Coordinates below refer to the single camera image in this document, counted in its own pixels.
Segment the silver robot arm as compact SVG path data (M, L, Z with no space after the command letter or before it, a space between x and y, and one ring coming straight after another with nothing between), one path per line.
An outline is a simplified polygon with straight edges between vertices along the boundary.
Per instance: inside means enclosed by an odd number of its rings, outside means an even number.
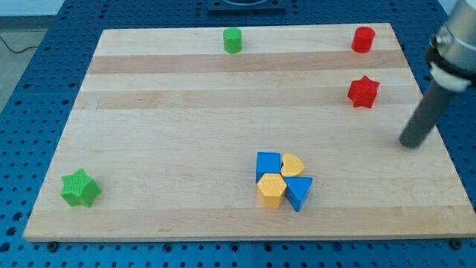
M418 148L460 93L475 86L475 1L459 0L432 36L425 54L430 86L399 135L407 148Z

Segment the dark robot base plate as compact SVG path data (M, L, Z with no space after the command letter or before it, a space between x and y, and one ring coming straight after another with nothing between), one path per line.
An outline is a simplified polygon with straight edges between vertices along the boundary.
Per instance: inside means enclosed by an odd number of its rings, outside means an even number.
M207 0L208 13L285 11L287 0Z

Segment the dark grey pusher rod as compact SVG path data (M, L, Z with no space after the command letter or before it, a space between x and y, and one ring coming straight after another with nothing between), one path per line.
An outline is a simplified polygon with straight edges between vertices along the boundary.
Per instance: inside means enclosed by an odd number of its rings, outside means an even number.
M449 107L457 92L433 82L418 107L414 111L405 128L399 135L399 142L407 148L418 148L427 138L430 131Z

